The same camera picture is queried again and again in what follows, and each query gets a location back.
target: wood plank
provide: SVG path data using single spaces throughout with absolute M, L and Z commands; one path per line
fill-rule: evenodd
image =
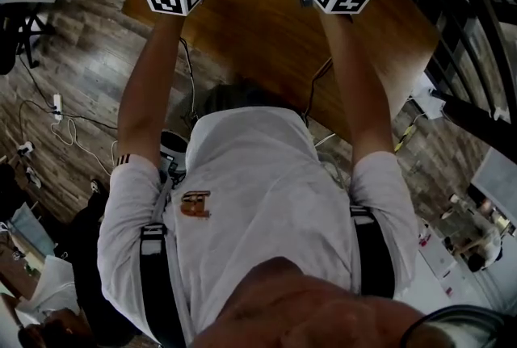
M 146 0 L 126 0 L 123 12 L 148 25 L 158 17 Z M 410 0 L 371 0 L 354 22 L 394 117 L 435 51 L 435 29 Z M 330 55 L 316 11 L 298 0 L 204 0 L 187 17 L 183 37 L 302 111 Z M 333 80 L 318 83 L 311 116 L 350 140 Z

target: shirt logo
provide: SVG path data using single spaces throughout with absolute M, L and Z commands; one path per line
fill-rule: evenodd
M 188 191 L 181 198 L 181 213 L 190 217 L 209 218 L 210 211 L 204 209 L 205 198 L 209 196 L 209 191 Z

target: chair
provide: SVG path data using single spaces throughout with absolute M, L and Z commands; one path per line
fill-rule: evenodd
M 29 68 L 35 68 L 39 62 L 32 57 L 31 37 L 52 35 L 55 31 L 39 17 L 43 2 L 12 2 L 0 5 L 0 48 L 3 58 L 0 74 L 8 74 L 15 65 L 16 55 L 23 51 L 27 54 Z

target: black strap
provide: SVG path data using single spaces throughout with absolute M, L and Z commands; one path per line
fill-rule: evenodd
M 354 220 L 361 257 L 361 295 L 393 298 L 395 272 L 379 222 L 368 209 L 351 209 L 352 219 L 358 216 L 370 219 L 359 224 Z
M 166 226 L 152 223 L 141 230 L 140 277 L 147 325 L 165 348 L 186 346 L 169 276 Z

